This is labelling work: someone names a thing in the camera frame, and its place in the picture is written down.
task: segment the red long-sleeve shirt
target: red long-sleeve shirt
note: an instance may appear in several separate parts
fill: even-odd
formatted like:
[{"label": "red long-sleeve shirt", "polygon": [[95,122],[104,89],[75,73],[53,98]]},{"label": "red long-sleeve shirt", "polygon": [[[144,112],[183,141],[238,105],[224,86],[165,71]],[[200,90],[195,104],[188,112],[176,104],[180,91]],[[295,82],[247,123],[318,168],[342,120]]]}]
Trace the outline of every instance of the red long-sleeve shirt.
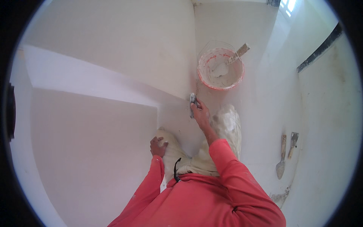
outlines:
[{"label": "red long-sleeve shirt", "polygon": [[225,139],[209,147],[220,177],[190,173],[172,179],[160,193],[164,164],[152,157],[150,171],[114,226],[286,226],[267,196]]}]

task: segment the hand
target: hand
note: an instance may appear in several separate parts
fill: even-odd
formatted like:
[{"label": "hand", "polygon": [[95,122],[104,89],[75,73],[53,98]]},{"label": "hand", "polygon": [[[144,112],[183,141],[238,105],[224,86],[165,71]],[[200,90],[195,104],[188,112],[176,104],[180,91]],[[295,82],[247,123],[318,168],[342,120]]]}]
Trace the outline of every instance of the hand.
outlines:
[{"label": "hand", "polygon": [[192,108],[194,113],[194,118],[197,121],[200,129],[205,131],[206,128],[209,128],[211,125],[209,123],[209,109],[207,106],[197,98],[198,106],[194,103],[190,104],[190,108]]},{"label": "hand", "polygon": [[168,141],[166,141],[161,147],[159,147],[158,142],[160,140],[163,140],[163,137],[154,137],[151,141],[150,141],[150,148],[151,148],[151,154],[154,155],[159,155],[160,157],[163,157],[165,155],[165,149],[168,146]]}]

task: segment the window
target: window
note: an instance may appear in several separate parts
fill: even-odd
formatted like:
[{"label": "window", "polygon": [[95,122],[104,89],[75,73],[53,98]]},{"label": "window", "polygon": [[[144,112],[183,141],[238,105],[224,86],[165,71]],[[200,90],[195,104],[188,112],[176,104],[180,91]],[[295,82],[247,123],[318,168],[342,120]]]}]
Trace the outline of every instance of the window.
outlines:
[{"label": "window", "polygon": [[291,17],[291,13],[294,10],[296,0],[281,0],[280,10]]}]

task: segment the bucket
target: bucket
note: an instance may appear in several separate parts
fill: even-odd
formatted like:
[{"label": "bucket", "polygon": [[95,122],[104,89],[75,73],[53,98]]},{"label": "bucket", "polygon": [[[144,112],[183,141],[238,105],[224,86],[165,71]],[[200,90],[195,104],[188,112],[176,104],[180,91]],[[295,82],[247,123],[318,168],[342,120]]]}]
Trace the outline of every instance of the bucket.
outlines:
[{"label": "bucket", "polygon": [[213,71],[217,66],[223,64],[234,54],[235,51],[228,48],[214,48],[203,53],[198,61],[199,79],[214,90],[229,90],[237,86],[245,74],[245,67],[241,59],[237,59],[228,66],[226,75],[213,76]]}]

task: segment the plaster-stained pants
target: plaster-stained pants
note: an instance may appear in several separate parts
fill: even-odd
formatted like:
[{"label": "plaster-stained pants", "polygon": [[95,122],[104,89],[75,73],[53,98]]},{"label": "plaster-stained pants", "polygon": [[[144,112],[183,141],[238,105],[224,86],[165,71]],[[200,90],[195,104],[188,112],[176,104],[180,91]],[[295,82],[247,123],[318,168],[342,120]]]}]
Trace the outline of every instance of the plaster-stained pants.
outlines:
[{"label": "plaster-stained pants", "polygon": [[[210,124],[219,138],[227,140],[233,153],[240,159],[242,140],[241,123],[234,106],[225,105],[211,117]],[[198,173],[207,176],[219,176],[216,166],[209,155],[209,146],[206,139],[203,141],[198,154],[193,158],[188,158],[174,135],[165,131],[164,128],[159,128],[156,136],[164,137],[162,141],[159,141],[159,146],[165,141],[169,142],[163,157],[166,182],[169,182],[174,177],[174,165],[179,158],[181,160],[176,164],[178,175]]]}]

